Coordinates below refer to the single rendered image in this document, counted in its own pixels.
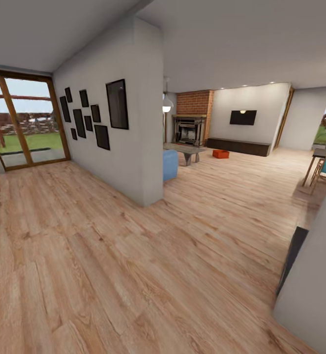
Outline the storage box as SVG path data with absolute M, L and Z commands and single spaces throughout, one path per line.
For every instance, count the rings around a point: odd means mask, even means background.
M 230 152 L 224 149 L 215 149 L 213 150 L 212 155 L 217 159 L 225 159 L 225 158 L 229 158 Z

